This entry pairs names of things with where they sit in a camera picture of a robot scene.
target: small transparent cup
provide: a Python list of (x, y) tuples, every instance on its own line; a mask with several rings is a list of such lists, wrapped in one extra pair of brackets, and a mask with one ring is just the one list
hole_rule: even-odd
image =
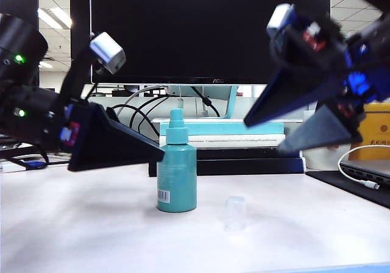
[(246, 227), (246, 200), (239, 196), (230, 196), (225, 201), (225, 228), (242, 230)]

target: ceiling light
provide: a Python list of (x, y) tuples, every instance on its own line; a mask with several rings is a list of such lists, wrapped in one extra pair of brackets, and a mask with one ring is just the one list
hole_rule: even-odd
[(45, 68), (49, 68), (49, 69), (52, 69), (53, 66), (48, 64), (48, 63), (45, 63), (45, 62), (39, 62), (39, 65), (41, 65), (42, 67), (45, 67)]
[(53, 27), (54, 29), (62, 29), (62, 26), (59, 25), (53, 18), (51, 18), (45, 11), (41, 8), (38, 8), (38, 17), (41, 18), (48, 26)]
[(59, 18), (59, 20), (61, 20), (66, 26), (71, 28), (72, 20), (61, 8), (51, 8), (50, 10)]

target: laptop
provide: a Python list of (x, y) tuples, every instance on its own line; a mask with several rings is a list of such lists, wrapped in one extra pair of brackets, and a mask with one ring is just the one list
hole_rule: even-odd
[(340, 166), (351, 177), (390, 185), (390, 159), (343, 160)]

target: mouse pad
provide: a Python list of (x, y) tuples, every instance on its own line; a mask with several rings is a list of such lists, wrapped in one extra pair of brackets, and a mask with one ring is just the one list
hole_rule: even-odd
[(309, 171), (306, 174), (366, 200), (390, 208), (390, 187), (386, 185), (381, 185), (379, 190), (372, 190), (347, 179), (339, 171)]

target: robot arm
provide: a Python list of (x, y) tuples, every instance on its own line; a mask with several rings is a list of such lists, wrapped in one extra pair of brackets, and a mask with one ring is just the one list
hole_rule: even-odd
[(73, 61), (59, 94), (31, 84), (47, 48), (34, 28), (0, 14), (0, 132), (40, 150), (71, 153), (70, 171), (163, 158), (155, 142), (120, 124), (114, 112), (80, 98), (93, 62), (114, 74), (126, 61), (107, 33), (92, 39)]
[(365, 118), (363, 105), (390, 97), (390, 3), (372, 3), (384, 11), (383, 16), (348, 39), (328, 16), (309, 19), (293, 5), (280, 5), (283, 10), (278, 6), (271, 21), (279, 22), (270, 21), (268, 33), (280, 70), (245, 123), (252, 126), (321, 101), (318, 111), (289, 134), (280, 149), (361, 141), (357, 129)]

